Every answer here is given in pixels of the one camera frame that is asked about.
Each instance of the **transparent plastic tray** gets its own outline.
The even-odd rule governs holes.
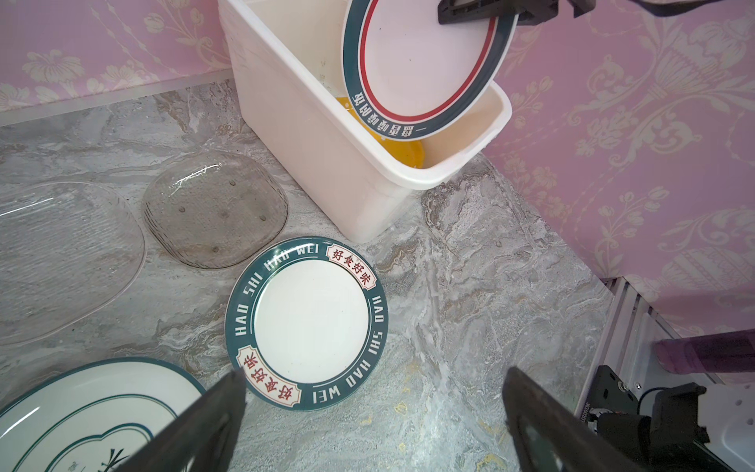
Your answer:
[[[144,234],[117,193],[56,182],[0,196],[0,345],[43,338],[134,281]]]
[[[252,158],[210,151],[171,166],[144,193],[144,220],[174,258],[220,269],[251,257],[281,232],[288,202]]]

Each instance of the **yellow liquid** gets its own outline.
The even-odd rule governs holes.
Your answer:
[[[349,102],[349,99],[346,97],[337,97],[336,100],[338,100],[338,103],[344,106],[346,110],[351,113],[351,115],[362,124],[362,126],[365,127],[367,131],[370,132],[373,138],[380,143],[380,145],[385,148],[388,153],[393,156],[397,161],[401,162],[402,164],[408,165],[409,167],[421,169],[422,165],[424,164],[424,148],[422,147],[422,143],[419,141],[394,141],[390,139],[386,139],[382,136],[380,136],[378,133],[375,133],[370,128],[368,128],[364,123],[362,123],[362,120],[359,119],[359,117],[356,115],[356,110],[353,106],[351,106],[351,102]]]

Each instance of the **plate center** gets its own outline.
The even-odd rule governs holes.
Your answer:
[[[327,261],[301,261],[265,286],[254,336],[271,369],[290,381],[316,384],[356,359],[368,318],[362,288],[351,274]]]
[[[370,89],[388,111],[428,113],[453,96],[470,75],[488,33],[488,20],[438,24],[437,0],[379,0],[365,41]]]

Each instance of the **white ceramic plate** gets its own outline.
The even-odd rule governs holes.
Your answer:
[[[249,389],[284,409],[314,410],[370,375],[388,335],[385,292],[350,247],[294,238],[258,255],[236,283],[226,346]]]
[[[438,24],[438,0],[351,0],[342,66],[351,104],[374,132],[418,140],[449,126],[493,79],[516,15]]]
[[[204,392],[187,372],[155,359],[69,371],[0,412],[0,470],[112,470]]]

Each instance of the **pink wallpaper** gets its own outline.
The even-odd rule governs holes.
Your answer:
[[[485,154],[681,335],[755,328],[755,2],[570,16],[518,29],[496,77],[513,118]]]
[[[226,69],[215,0],[2,0],[0,112]]]

